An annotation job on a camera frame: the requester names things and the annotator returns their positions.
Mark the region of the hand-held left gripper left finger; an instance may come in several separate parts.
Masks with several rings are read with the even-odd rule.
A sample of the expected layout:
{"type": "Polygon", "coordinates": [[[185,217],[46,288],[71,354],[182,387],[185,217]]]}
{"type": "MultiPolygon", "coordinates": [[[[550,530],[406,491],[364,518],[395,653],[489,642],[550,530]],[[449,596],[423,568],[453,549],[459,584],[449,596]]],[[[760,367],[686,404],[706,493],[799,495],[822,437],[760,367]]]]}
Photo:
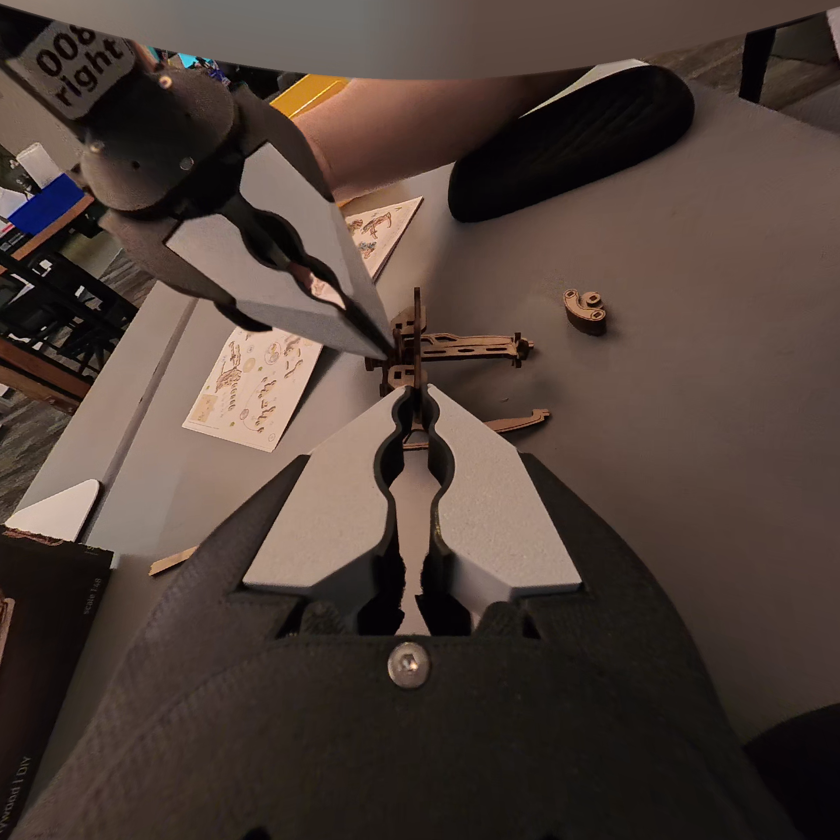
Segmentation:
{"type": "Polygon", "coordinates": [[[390,485],[411,422],[403,386],[315,447],[243,583],[330,602],[360,634],[394,634],[406,571],[390,485]]]}

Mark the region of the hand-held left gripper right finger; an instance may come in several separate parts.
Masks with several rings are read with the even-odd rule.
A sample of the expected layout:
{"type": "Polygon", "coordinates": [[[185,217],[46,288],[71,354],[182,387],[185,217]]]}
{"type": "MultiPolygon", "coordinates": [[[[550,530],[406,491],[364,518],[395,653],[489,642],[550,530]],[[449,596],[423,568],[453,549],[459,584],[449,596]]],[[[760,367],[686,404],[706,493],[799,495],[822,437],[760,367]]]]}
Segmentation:
{"type": "Polygon", "coordinates": [[[467,636],[495,603],[577,592],[582,578],[517,448],[423,388],[430,508],[418,608],[433,636],[467,636]]]}

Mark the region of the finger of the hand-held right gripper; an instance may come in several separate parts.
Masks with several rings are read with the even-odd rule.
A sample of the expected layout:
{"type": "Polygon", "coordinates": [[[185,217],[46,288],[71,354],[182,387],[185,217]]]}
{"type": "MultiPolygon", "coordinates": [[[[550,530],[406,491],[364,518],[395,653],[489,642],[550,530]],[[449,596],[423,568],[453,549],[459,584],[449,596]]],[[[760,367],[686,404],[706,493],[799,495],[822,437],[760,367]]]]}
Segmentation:
{"type": "Polygon", "coordinates": [[[335,350],[384,359],[391,351],[390,322],[350,235],[332,221],[310,241],[349,299],[345,309],[310,297],[286,271],[260,264],[236,226],[220,215],[182,223],[166,246],[252,319],[335,350]]]}
{"type": "Polygon", "coordinates": [[[310,297],[345,309],[349,299],[310,241],[332,221],[349,234],[335,203],[271,144],[247,159],[239,187],[239,233],[248,252],[260,264],[292,275],[310,297]]]}

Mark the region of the slotted wooden beam assembly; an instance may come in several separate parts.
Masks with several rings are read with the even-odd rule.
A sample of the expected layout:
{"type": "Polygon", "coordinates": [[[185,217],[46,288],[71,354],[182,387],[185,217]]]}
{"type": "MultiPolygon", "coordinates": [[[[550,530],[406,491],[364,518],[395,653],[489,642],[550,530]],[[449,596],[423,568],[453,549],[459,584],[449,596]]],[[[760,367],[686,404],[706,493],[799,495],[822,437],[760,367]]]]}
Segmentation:
{"type": "Polygon", "coordinates": [[[428,383],[427,367],[432,363],[506,360],[520,368],[533,348],[533,343],[520,332],[512,336],[466,337],[451,332],[428,332],[420,287],[414,288],[413,303],[394,317],[391,326],[394,348],[387,358],[364,360],[367,371],[381,371],[381,397],[403,385],[418,391],[428,383]]]}

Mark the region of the curved wooden cam part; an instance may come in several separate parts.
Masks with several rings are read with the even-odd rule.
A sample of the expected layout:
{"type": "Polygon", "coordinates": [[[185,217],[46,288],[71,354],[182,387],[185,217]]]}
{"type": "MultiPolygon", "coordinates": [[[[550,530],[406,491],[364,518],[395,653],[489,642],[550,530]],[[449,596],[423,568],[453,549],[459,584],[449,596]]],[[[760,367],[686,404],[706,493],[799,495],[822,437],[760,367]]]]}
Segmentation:
{"type": "Polygon", "coordinates": [[[593,336],[606,333],[606,310],[598,292],[568,289],[563,294],[563,304],[566,317],[573,327],[593,336]]]}

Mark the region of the black model kit box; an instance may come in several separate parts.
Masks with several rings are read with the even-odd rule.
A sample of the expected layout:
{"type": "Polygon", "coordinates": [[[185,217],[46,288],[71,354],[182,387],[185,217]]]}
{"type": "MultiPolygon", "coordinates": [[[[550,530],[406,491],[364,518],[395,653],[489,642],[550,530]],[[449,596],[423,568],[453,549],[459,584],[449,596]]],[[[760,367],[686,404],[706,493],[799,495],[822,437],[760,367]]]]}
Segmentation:
{"type": "Polygon", "coordinates": [[[24,812],[112,562],[104,549],[2,526],[1,838],[24,812]]]}

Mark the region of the small printed instruction sheet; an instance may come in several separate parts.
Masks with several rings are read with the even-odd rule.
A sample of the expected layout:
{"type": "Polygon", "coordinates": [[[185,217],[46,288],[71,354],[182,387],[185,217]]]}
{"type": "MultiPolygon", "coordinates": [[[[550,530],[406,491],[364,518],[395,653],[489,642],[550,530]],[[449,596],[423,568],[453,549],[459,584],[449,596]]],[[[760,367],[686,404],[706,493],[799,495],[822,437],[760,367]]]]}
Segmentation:
{"type": "Polygon", "coordinates": [[[377,281],[393,249],[423,204],[418,196],[347,216],[344,221],[373,281],[377,281]]]}

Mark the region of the thin wooden lever strip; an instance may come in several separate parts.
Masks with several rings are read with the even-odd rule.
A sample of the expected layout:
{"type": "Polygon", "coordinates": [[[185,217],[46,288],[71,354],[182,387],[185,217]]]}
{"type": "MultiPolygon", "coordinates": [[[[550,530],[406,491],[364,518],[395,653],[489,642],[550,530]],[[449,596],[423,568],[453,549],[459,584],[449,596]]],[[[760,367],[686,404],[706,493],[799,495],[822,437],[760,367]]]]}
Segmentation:
{"type": "MultiPolygon", "coordinates": [[[[509,434],[527,427],[546,422],[552,413],[549,409],[534,408],[528,416],[500,418],[492,421],[485,421],[484,425],[497,434],[509,434]]],[[[418,419],[413,420],[411,430],[403,437],[403,451],[417,451],[428,448],[427,437],[421,439],[417,435],[425,434],[426,429],[418,419]]]]}

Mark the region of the yellow box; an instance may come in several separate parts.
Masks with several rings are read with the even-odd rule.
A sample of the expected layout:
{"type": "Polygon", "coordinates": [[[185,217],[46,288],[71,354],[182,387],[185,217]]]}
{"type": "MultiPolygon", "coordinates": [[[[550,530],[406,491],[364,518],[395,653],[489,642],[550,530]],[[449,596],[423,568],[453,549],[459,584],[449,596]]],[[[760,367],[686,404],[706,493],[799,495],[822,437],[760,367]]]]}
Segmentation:
{"type": "Polygon", "coordinates": [[[289,119],[295,119],[333,98],[350,82],[347,77],[307,74],[269,101],[270,106],[289,119]]]}

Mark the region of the translucent plastic container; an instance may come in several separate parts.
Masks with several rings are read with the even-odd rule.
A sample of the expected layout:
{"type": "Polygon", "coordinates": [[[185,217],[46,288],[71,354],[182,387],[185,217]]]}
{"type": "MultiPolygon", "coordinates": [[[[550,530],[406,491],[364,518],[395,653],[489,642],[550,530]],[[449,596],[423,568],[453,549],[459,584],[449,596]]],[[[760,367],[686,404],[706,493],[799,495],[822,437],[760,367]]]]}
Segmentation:
{"type": "Polygon", "coordinates": [[[29,145],[16,154],[17,162],[26,170],[40,190],[45,190],[64,172],[39,142],[29,145]]]}

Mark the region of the thin wooden stick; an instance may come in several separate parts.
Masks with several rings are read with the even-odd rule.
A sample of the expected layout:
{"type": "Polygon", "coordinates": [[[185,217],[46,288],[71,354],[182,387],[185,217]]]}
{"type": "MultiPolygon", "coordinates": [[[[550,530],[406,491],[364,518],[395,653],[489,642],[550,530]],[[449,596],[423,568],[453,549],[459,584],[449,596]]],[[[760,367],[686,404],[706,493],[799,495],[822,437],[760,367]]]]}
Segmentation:
{"type": "Polygon", "coordinates": [[[184,549],[181,552],[171,554],[163,559],[153,562],[149,569],[149,576],[155,577],[164,572],[174,569],[174,567],[182,564],[194,555],[198,546],[193,546],[189,549],[184,549]]]}

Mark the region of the dark wooden rack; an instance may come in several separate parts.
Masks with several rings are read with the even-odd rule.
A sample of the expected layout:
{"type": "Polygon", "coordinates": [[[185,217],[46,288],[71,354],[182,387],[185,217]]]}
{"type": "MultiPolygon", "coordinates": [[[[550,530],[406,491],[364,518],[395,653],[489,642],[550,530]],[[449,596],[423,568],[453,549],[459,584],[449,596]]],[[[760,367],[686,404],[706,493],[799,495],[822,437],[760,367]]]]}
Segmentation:
{"type": "Polygon", "coordinates": [[[63,255],[33,270],[3,251],[1,384],[72,415],[138,308],[63,255]]]}

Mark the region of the black oval pad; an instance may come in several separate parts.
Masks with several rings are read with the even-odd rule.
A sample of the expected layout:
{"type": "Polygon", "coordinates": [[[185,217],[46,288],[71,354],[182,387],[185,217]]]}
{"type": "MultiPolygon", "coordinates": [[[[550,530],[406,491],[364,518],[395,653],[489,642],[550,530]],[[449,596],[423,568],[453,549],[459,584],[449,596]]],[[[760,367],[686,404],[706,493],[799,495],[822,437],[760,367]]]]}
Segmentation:
{"type": "Polygon", "coordinates": [[[458,160],[448,209],[480,223],[638,165],[679,141],[695,118],[687,84],[659,66],[595,80],[511,122],[458,160]]]}

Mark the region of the dark round object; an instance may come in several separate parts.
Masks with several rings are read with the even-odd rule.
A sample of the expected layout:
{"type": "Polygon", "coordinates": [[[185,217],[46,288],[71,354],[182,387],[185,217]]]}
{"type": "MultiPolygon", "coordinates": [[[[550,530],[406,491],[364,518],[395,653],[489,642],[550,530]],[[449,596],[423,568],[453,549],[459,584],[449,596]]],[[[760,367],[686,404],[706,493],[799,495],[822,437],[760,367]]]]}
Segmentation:
{"type": "Polygon", "coordinates": [[[837,703],[777,724],[744,751],[805,838],[839,838],[837,703]]]}

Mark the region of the black furniture leg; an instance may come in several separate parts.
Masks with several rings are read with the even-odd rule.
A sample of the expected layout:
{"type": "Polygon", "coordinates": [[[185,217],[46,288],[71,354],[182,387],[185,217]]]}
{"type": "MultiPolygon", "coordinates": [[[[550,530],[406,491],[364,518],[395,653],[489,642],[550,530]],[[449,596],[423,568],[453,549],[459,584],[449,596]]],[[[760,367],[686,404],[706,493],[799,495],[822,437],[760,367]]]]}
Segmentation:
{"type": "Polygon", "coordinates": [[[738,96],[752,103],[759,103],[774,46],[777,27],[757,29],[744,36],[742,46],[741,78],[738,96]]]}

